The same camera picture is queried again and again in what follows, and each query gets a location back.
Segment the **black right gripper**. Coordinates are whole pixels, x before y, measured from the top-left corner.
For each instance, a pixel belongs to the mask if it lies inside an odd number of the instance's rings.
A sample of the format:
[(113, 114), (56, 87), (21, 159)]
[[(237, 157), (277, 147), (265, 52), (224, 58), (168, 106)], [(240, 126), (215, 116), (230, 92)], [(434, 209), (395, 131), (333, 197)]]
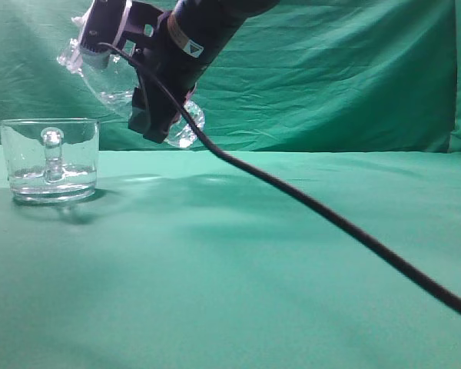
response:
[[(133, 7), (133, 57), (152, 70), (180, 101), (191, 97), (198, 79), (231, 39), (231, 12), (226, 7)], [(139, 78), (131, 99), (128, 128), (162, 143), (181, 118), (163, 91)]]

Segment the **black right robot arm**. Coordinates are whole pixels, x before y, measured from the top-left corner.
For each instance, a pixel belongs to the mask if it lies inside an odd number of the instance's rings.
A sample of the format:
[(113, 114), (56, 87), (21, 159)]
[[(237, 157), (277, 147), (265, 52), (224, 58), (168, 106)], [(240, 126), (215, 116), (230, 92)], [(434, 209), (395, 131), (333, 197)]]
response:
[(139, 85), (132, 96), (128, 127), (161, 143), (198, 79), (248, 19), (277, 5), (275, 1), (179, 1), (162, 11), (134, 2), (125, 34), (135, 43)]

